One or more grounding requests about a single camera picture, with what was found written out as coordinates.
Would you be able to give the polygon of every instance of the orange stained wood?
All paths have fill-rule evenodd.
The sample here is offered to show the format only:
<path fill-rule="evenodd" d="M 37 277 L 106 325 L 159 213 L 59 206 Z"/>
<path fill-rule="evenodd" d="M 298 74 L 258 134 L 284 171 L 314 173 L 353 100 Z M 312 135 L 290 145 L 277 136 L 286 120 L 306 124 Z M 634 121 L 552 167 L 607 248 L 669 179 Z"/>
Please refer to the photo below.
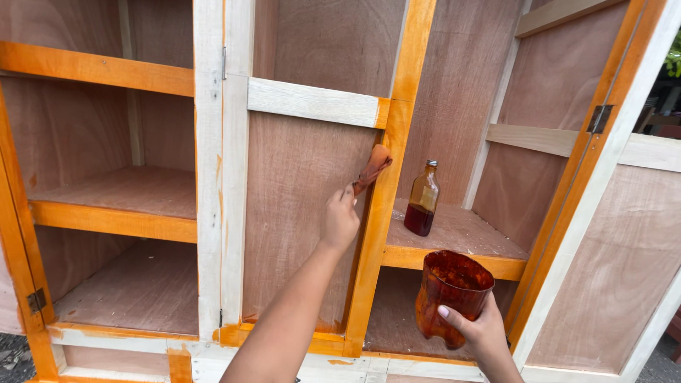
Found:
<path fill-rule="evenodd" d="M 598 162 L 603 145 L 608 138 L 624 98 L 629 92 L 633 77 L 639 67 L 643 53 L 648 46 L 664 5 L 665 0 L 650 0 L 647 2 L 647 5 L 645 0 L 631 0 L 629 4 L 599 86 L 589 107 L 589 112 L 584 119 L 570 160 L 539 232 L 525 273 L 513 298 L 509 314 L 506 317 L 505 327 L 507 332 L 509 332 L 511 352 L 517 346 L 520 335 L 539 296 L 541 287 L 558 253 L 558 248 L 584 195 L 586 185 Z M 635 34 L 627 50 L 627 44 L 634 31 Z M 610 118 L 604 132 L 602 134 L 594 134 L 592 137 L 586 133 L 591 114 L 596 105 L 606 102 L 614 105 Z M 584 153 L 584 158 L 580 165 L 582 153 Z"/>
<path fill-rule="evenodd" d="M 192 383 L 191 354 L 186 344 L 182 344 L 181 350 L 168 348 L 168 366 L 170 367 L 171 383 Z"/>
<path fill-rule="evenodd" d="M 426 254 L 436 249 L 417 249 L 414 247 L 386 245 L 381 266 L 401 267 L 422 270 Z M 520 281 L 527 261 L 499 256 L 480 256 L 468 254 L 488 269 L 494 278 Z"/>
<path fill-rule="evenodd" d="M 1 87 L 0 240 L 18 296 L 19 310 L 31 346 L 36 376 L 42 380 L 56 380 L 59 372 L 50 347 L 50 335 L 45 329 L 45 323 L 54 317 L 54 309 L 21 182 L 21 172 L 16 159 Z M 43 289 L 47 306 L 37 313 L 31 313 L 25 297 L 34 293 L 38 288 Z"/>
<path fill-rule="evenodd" d="M 134 330 L 130 328 L 104 327 L 92 324 L 54 322 L 48 325 L 51 337 L 63 338 L 64 330 L 77 330 L 88 337 L 98 338 L 162 338 L 184 341 L 198 341 L 197 335 L 161 333 L 158 331 Z"/>
<path fill-rule="evenodd" d="M 191 69 L 15 42 L 0 42 L 0 69 L 194 96 Z"/>
<path fill-rule="evenodd" d="M 53 201 L 30 201 L 38 225 L 196 243 L 196 220 Z"/>
<path fill-rule="evenodd" d="M 379 107 L 376 109 L 376 123 L 374 127 L 376 129 L 385 129 L 385 124 L 387 123 L 387 114 L 390 110 L 390 99 L 377 97 L 379 99 Z"/>
<path fill-rule="evenodd" d="M 431 358 L 429 356 L 393 354 L 391 352 L 362 351 L 362 356 L 373 356 L 376 358 L 402 359 L 404 361 L 444 363 L 447 365 L 477 366 L 476 362 L 456 361 L 454 359 Z"/>

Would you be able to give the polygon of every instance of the plywood back panel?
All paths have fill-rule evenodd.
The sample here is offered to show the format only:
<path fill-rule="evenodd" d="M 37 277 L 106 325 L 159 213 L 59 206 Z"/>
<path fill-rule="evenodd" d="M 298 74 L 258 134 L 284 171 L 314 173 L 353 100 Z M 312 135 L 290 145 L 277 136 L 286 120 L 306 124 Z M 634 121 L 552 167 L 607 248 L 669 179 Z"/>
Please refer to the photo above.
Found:
<path fill-rule="evenodd" d="M 195 171 L 194 100 L 140 92 L 146 165 Z"/>
<path fill-rule="evenodd" d="M 498 123 L 580 130 L 628 4 L 524 38 Z M 473 211 L 531 252 L 566 163 L 493 142 Z"/>
<path fill-rule="evenodd" d="M 461 205 L 521 3 L 437 2 L 398 198 L 409 198 L 414 178 L 433 158 L 440 161 L 440 203 Z"/>
<path fill-rule="evenodd" d="M 128 6 L 137 60 L 194 67 L 191 0 L 128 0 Z"/>
<path fill-rule="evenodd" d="M 7 260 L 0 246 L 0 333 L 21 334 L 19 302 L 7 267 Z"/>
<path fill-rule="evenodd" d="M 251 112 L 244 321 L 255 321 L 319 240 L 326 200 L 366 165 L 377 130 Z M 366 194 L 355 210 L 364 219 Z M 342 333 L 357 240 L 340 261 L 317 330 Z"/>
<path fill-rule="evenodd" d="M 118 0 L 0 0 L 0 10 L 0 40 L 123 57 Z"/>
<path fill-rule="evenodd" d="M 2 78 L 26 193 L 132 165 L 125 90 Z"/>
<path fill-rule="evenodd" d="M 274 79 L 389 97 L 405 0 L 280 0 Z"/>
<path fill-rule="evenodd" d="M 167 354 L 81 346 L 63 346 L 63 349 L 66 365 L 69 367 L 161 376 L 170 375 Z"/>
<path fill-rule="evenodd" d="M 681 174 L 617 165 L 527 364 L 620 373 L 681 266 Z"/>
<path fill-rule="evenodd" d="M 52 302 L 132 246 L 138 238 L 35 226 Z"/>

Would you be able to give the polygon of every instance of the wooden slat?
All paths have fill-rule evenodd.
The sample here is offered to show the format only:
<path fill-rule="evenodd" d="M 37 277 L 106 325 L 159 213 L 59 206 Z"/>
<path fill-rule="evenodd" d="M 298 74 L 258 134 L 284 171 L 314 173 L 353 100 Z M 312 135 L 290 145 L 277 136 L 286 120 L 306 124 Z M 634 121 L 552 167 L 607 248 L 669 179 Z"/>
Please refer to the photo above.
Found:
<path fill-rule="evenodd" d="M 632 133 L 617 163 L 681 172 L 681 140 Z"/>
<path fill-rule="evenodd" d="M 417 249 L 414 247 L 386 245 L 381 266 L 401 267 L 422 270 L 426 254 L 437 249 Z M 488 269 L 494 278 L 520 281 L 525 271 L 526 260 L 513 258 L 468 254 Z"/>
<path fill-rule="evenodd" d="M 52 201 L 30 201 L 29 205 L 37 225 L 197 242 L 196 220 L 193 219 Z"/>
<path fill-rule="evenodd" d="M 523 15 L 516 29 L 516 37 L 528 37 L 622 1 L 624 0 L 553 0 Z"/>
<path fill-rule="evenodd" d="M 385 129 L 390 101 L 382 97 L 249 78 L 248 109 Z"/>
<path fill-rule="evenodd" d="M 364 345 L 435 3 L 435 0 L 410 0 L 407 4 L 390 110 L 382 140 L 382 144 L 393 155 L 393 164 L 377 179 L 371 198 L 345 333 L 344 356 L 359 356 Z"/>
<path fill-rule="evenodd" d="M 490 124 L 487 141 L 570 157 L 579 132 L 542 127 Z"/>
<path fill-rule="evenodd" d="M 193 70 L 70 50 L 0 42 L 0 69 L 194 96 Z"/>

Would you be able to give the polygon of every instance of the plywood panel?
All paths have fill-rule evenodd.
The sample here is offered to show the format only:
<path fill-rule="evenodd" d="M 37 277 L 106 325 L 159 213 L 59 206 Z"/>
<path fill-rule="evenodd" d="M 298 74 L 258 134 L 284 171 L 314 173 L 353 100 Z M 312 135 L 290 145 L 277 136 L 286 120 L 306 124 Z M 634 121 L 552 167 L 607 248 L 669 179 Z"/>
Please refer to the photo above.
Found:
<path fill-rule="evenodd" d="M 193 172 L 194 100 L 141 91 L 140 108 L 146 164 Z"/>
<path fill-rule="evenodd" d="M 1 0 L 0 10 L 0 40 L 123 57 L 117 0 Z"/>
<path fill-rule="evenodd" d="M 0 333 L 21 334 L 19 303 L 14 294 L 14 284 L 7 269 L 5 254 L 0 247 Z"/>
<path fill-rule="evenodd" d="M 681 174 L 617 165 L 527 364 L 620 373 L 681 266 Z"/>
<path fill-rule="evenodd" d="M 52 302 L 132 246 L 138 238 L 35 226 Z"/>
<path fill-rule="evenodd" d="M 28 197 L 132 165 L 125 90 L 3 78 Z"/>
<path fill-rule="evenodd" d="M 492 142 L 473 211 L 530 253 L 566 164 L 559 155 Z"/>
<path fill-rule="evenodd" d="M 521 3 L 438 1 L 398 198 L 409 198 L 414 178 L 433 158 L 440 161 L 440 203 L 461 205 Z"/>
<path fill-rule="evenodd" d="M 66 365 L 87 369 L 169 376 L 167 354 L 63 346 Z"/>
<path fill-rule="evenodd" d="M 138 241 L 55 303 L 54 314 L 60 322 L 197 335 L 197 285 L 196 245 Z"/>
<path fill-rule="evenodd" d="M 378 131 L 251 112 L 244 259 L 244 321 L 253 322 L 319 240 L 328 197 L 366 165 Z M 363 219 L 366 194 L 355 210 Z M 343 333 L 355 240 L 324 298 L 317 331 Z"/>
<path fill-rule="evenodd" d="M 191 0 L 128 2 L 137 60 L 193 68 Z"/>
<path fill-rule="evenodd" d="M 404 0 L 280 0 L 274 79 L 389 97 Z"/>

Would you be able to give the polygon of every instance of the glass bottle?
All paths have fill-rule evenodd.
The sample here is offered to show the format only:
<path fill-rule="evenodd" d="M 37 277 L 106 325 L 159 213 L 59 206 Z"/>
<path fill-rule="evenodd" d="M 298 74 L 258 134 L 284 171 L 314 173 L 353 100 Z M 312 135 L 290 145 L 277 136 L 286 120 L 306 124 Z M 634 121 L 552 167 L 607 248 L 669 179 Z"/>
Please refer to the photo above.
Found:
<path fill-rule="evenodd" d="M 427 236 L 435 217 L 437 197 L 440 194 L 440 184 L 435 178 L 436 169 L 437 161 L 434 159 L 426 161 L 424 173 L 416 177 L 411 187 L 405 227 L 416 235 Z"/>

